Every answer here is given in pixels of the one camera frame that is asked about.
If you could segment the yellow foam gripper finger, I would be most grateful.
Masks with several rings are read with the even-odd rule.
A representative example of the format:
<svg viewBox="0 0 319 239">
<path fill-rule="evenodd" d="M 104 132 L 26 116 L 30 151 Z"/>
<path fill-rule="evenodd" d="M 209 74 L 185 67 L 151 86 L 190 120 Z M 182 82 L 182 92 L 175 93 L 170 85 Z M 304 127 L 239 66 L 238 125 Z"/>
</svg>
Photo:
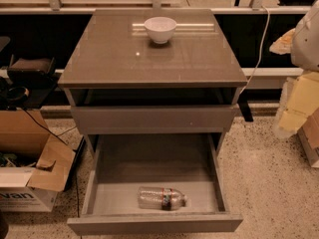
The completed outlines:
<svg viewBox="0 0 319 239">
<path fill-rule="evenodd" d="M 296 134 L 318 108 L 319 73 L 304 71 L 296 79 L 288 78 L 274 120 L 275 135 L 288 138 Z"/>
<path fill-rule="evenodd" d="M 278 55 L 285 55 L 291 53 L 291 45 L 295 29 L 291 29 L 278 38 L 269 47 L 269 51 Z"/>
</svg>

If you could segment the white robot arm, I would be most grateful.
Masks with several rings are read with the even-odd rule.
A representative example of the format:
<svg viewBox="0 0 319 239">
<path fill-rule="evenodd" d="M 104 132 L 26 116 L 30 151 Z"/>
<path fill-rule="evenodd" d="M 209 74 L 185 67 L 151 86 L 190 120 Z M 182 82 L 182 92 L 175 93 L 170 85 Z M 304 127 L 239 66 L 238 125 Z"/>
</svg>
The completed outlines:
<svg viewBox="0 0 319 239">
<path fill-rule="evenodd" d="M 274 121 L 275 135 L 288 138 L 319 108 L 319 1 L 269 50 L 279 55 L 290 54 L 292 64 L 303 70 L 301 76 L 287 79 L 283 85 Z"/>
</svg>

